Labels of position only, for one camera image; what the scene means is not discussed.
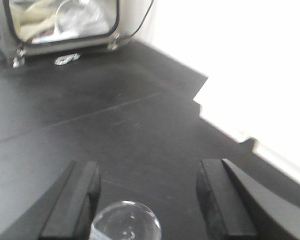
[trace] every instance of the silver bracket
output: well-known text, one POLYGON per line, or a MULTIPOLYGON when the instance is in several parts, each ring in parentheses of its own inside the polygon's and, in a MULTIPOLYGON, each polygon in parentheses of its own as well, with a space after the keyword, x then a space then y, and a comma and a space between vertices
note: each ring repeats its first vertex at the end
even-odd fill
POLYGON ((25 59, 26 54, 27 54, 27 51, 24 49, 24 47, 22 45, 20 45, 15 51, 15 57, 13 59, 12 66, 14 68, 22 67, 26 62, 26 59, 25 59))
POLYGON ((114 51, 119 47, 118 38, 120 37, 119 33, 114 34, 113 40, 108 43, 107 49, 114 51))

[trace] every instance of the clear glass ball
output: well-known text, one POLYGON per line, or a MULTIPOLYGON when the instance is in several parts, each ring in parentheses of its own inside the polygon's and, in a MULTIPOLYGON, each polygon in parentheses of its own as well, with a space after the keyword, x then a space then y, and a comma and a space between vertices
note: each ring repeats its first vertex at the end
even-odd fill
POLYGON ((161 227, 147 206, 133 201, 120 201, 95 216, 90 239, 161 240, 161 227))

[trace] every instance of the white wall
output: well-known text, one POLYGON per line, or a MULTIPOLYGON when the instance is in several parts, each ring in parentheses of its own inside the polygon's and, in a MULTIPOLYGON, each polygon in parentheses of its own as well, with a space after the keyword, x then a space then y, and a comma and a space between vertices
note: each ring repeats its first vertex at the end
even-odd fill
POLYGON ((202 117, 300 183, 300 0, 156 0, 147 24, 139 39, 209 76, 202 117))

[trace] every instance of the black countertop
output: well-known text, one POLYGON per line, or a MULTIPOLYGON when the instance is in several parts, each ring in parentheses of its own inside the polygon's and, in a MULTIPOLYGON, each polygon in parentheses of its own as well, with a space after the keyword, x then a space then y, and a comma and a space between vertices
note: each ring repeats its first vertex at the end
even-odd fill
POLYGON ((228 158, 286 198, 283 185, 292 187, 300 206, 296 183, 199 118, 193 97, 205 76, 139 42, 65 66, 53 60, 13 69, 0 56, 0 233, 71 160, 98 162, 98 211, 141 202, 163 240, 207 239, 195 191, 203 158, 228 158))

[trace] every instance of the black wire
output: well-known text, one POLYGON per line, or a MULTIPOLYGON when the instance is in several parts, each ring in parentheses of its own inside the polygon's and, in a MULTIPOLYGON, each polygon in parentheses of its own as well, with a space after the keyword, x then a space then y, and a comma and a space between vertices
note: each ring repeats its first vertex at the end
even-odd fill
POLYGON ((124 39, 130 39, 130 38, 132 38, 134 35, 136 35, 137 32, 139 32, 139 30, 141 29, 141 27, 142 27, 143 24, 145 23, 145 20, 146 20, 148 14, 149 14, 149 12, 150 12, 150 10, 151 10, 151 8, 152 8, 154 2, 155 2, 155 0, 151 0, 151 3, 150 3, 150 5, 149 5, 149 7, 148 7, 148 10, 146 11, 145 15, 143 16, 143 19, 142 19, 142 21, 141 21, 139 27, 138 27, 132 34, 130 34, 130 35, 128 35, 128 36, 124 36, 124 37, 123 37, 124 39))

